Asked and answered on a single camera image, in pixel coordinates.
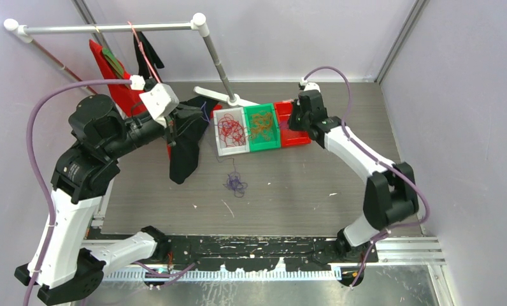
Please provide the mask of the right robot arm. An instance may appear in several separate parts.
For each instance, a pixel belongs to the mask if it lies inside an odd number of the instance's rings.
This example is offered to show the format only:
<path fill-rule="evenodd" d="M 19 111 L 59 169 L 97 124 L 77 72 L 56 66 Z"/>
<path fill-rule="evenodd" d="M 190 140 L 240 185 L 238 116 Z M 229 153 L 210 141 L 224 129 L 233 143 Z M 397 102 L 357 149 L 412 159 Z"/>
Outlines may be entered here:
<path fill-rule="evenodd" d="M 336 236 L 335 248 L 343 261 L 354 261 L 361 255 L 362 245 L 418 212 L 412 167 L 384 158 L 358 139 L 339 117 L 330 117 L 318 89 L 303 89 L 298 94 L 288 123 L 291 130 L 306 132 L 339 157 L 365 183 L 361 215 Z"/>

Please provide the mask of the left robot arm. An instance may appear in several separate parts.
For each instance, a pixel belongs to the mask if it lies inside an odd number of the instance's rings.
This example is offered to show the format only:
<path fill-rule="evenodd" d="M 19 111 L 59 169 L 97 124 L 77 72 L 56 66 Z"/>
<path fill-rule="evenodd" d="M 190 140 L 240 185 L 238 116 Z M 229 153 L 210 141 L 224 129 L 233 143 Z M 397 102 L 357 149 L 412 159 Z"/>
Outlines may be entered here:
<path fill-rule="evenodd" d="M 15 270 L 25 286 L 39 286 L 45 305 L 76 302 L 91 295 L 109 274 L 144 259 L 162 263 L 171 240 L 147 226 L 114 244 L 82 245 L 92 216 L 119 174 L 118 160 L 165 134 L 148 112 L 123 118 L 113 100 L 97 94 L 81 100 L 69 116 L 74 144 L 57 160 L 45 188 L 49 215 L 33 259 Z"/>

